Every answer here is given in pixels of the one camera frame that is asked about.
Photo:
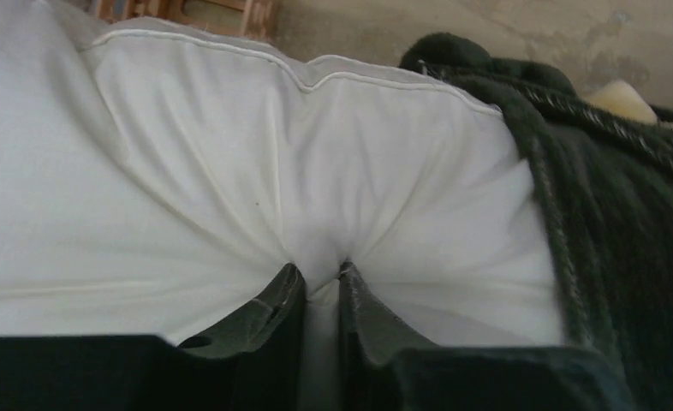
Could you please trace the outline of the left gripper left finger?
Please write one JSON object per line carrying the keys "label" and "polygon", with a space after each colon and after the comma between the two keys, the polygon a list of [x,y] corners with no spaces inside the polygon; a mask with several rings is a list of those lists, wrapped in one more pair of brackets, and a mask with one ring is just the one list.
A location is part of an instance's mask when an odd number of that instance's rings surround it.
{"label": "left gripper left finger", "polygon": [[305,283],[265,289],[178,345],[147,335],[0,337],[0,410],[293,410]]}

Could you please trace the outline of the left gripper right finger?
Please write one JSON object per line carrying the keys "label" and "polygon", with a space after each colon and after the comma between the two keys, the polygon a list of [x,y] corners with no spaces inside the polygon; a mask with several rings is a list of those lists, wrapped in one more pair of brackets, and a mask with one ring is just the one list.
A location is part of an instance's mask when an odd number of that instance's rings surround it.
{"label": "left gripper right finger", "polygon": [[626,384],[577,348],[448,348],[407,325],[356,267],[339,275],[345,410],[632,410]]}

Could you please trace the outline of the white pillow insert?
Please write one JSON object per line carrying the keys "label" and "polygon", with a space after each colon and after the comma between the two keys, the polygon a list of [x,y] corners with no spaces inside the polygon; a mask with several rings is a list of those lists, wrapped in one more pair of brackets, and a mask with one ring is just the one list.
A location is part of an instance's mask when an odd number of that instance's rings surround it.
{"label": "white pillow insert", "polygon": [[422,74],[59,1],[0,1],[0,336],[178,343],[293,263],[304,409],[336,407],[337,275],[435,343],[567,342],[507,111]]}

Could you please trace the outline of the black pillowcase with beige flowers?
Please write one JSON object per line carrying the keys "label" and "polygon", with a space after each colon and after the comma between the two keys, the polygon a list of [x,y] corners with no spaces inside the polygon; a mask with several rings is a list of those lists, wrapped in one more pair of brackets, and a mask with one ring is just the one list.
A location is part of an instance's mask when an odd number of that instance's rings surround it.
{"label": "black pillowcase with beige flowers", "polygon": [[673,129],[450,33],[419,39],[400,66],[503,111],[536,184],[569,340],[602,354],[636,409],[673,410]]}

